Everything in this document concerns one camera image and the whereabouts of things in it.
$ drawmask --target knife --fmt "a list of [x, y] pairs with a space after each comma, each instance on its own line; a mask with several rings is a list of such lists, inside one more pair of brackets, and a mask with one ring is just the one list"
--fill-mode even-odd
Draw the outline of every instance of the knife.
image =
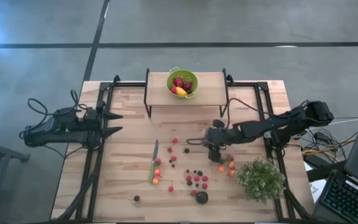
[[153, 177], [154, 177], [154, 161], [157, 158], [157, 154], [158, 154], [158, 139], [155, 140], [155, 146], [154, 146], [154, 153], [153, 153], [153, 158], [152, 158], [152, 165], [150, 166], [150, 174], [149, 174], [149, 182], [152, 183], [153, 182]]

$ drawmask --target gray floor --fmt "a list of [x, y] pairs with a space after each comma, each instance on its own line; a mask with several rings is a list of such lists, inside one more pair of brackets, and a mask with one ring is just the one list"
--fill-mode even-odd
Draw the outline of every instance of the gray floor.
[[[0, 0], [0, 43], [92, 43], [102, 5]], [[358, 0], [112, 0], [101, 37], [102, 43], [340, 41], [358, 41]], [[48, 220], [62, 159], [42, 147], [25, 147], [17, 135], [41, 118], [28, 109], [29, 97], [51, 111], [72, 104], [69, 91], [80, 91], [89, 55], [90, 49], [0, 49], [0, 145], [31, 153], [29, 163], [10, 165], [0, 223]], [[176, 66], [225, 67], [237, 80], [284, 80], [292, 106], [323, 100], [337, 117], [358, 117], [358, 47], [99, 49], [91, 80], [143, 80], [147, 67]], [[358, 121], [327, 129], [345, 140]]]

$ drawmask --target keyboard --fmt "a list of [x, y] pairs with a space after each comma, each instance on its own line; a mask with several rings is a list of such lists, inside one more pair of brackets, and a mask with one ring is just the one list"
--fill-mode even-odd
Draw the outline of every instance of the keyboard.
[[336, 175], [330, 183], [323, 204], [347, 220], [358, 223], [358, 185]]

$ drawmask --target potted plant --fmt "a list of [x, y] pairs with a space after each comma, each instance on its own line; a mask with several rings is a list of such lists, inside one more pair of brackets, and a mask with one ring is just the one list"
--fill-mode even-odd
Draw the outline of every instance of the potted plant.
[[237, 181], [243, 186], [248, 200], [266, 203], [283, 193], [285, 177], [272, 164], [256, 158], [244, 164], [237, 172]]

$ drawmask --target fruit bowl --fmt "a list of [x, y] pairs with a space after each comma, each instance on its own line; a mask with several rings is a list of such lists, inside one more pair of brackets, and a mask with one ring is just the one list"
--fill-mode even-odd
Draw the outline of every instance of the fruit bowl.
[[[179, 98], [187, 98], [187, 99], [190, 99], [192, 97], [194, 97], [196, 95], [196, 89], [197, 89], [197, 85], [198, 85], [198, 81], [197, 81], [197, 77], [194, 73], [192, 73], [191, 71], [188, 71], [188, 70], [181, 70], [180, 68], [178, 67], [175, 67], [175, 68], [172, 68], [169, 70], [170, 72], [170, 75], [167, 79], [167, 88], [168, 88], [168, 91], [179, 97]], [[191, 88], [190, 88], [190, 91], [191, 93], [190, 94], [187, 94], [187, 95], [177, 95], [177, 94], [174, 94], [171, 89], [173, 87], [175, 87], [175, 85], [173, 84], [174, 80], [176, 78], [181, 78], [183, 80], [183, 82], [190, 82], [191, 83]]]

